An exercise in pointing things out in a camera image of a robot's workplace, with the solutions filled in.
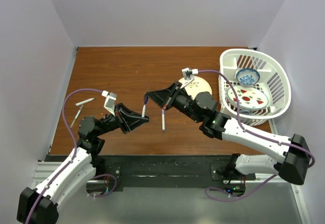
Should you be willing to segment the white marker with purple ink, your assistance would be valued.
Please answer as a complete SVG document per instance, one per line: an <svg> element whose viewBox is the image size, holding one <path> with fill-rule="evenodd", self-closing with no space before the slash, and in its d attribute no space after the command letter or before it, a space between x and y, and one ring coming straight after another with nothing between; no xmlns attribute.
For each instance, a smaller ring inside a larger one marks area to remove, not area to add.
<svg viewBox="0 0 325 224"><path fill-rule="evenodd" d="M162 123L162 131L166 131L166 123L165 123L165 110L161 110L161 123Z"/></svg>

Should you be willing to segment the dark blue pen cap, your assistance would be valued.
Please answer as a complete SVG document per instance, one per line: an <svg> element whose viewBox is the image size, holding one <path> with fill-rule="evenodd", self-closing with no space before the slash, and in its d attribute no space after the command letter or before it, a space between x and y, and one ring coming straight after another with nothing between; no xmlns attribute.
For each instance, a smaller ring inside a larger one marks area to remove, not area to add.
<svg viewBox="0 0 325 224"><path fill-rule="evenodd" d="M147 105L147 102L148 102L148 97L144 97L144 106L146 107Z"/></svg>

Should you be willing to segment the white marker black tip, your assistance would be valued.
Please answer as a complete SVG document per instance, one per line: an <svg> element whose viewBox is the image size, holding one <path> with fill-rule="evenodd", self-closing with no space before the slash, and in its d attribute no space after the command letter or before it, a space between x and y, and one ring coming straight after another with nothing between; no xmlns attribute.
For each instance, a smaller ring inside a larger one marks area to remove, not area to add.
<svg viewBox="0 0 325 224"><path fill-rule="evenodd" d="M145 117L145 112L146 112L146 104L143 105L142 117Z"/></svg>

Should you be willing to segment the thin green white pen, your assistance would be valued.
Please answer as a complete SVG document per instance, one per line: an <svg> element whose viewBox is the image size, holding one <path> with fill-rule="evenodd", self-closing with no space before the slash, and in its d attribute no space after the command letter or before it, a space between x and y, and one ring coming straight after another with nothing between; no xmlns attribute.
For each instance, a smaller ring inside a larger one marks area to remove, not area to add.
<svg viewBox="0 0 325 224"><path fill-rule="evenodd" d="M76 122L76 120L78 119L78 117L79 117L79 115L80 115L80 113L81 113L83 107L84 107L84 105L81 105L81 106L80 106L79 110L77 111L77 113L76 113L76 115L75 115L75 117L74 117L74 119L73 119L73 121L72 121L72 123L71 123L71 125L70 125L70 128L72 128L73 125L75 124L75 122Z"/></svg>

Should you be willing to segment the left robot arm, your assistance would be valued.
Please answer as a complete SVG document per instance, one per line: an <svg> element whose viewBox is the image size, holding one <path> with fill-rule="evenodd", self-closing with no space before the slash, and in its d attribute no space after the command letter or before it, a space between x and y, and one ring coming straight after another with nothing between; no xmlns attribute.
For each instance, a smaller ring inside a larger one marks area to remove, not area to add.
<svg viewBox="0 0 325 224"><path fill-rule="evenodd" d="M124 104L104 118L84 117L79 124L77 147L44 181L25 188L19 197L17 220L20 223L56 223L63 204L90 179L101 179L105 167L99 159L105 141L99 136L120 129L127 134L149 117L129 110Z"/></svg>

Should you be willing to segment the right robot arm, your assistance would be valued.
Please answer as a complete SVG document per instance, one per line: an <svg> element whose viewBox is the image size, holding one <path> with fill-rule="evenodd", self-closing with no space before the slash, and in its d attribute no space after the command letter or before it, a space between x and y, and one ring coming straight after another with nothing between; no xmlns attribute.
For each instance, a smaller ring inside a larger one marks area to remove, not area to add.
<svg viewBox="0 0 325 224"><path fill-rule="evenodd" d="M230 179L265 173L274 174L295 185L303 185L307 170L315 163L303 136L280 136L242 124L219 112L217 101L207 91L199 92L193 98L181 87L181 83L174 82L166 89L146 92L144 98L151 99L163 110L176 108L200 123L199 129L209 138L239 143L260 152L260 155L234 154L226 167Z"/></svg>

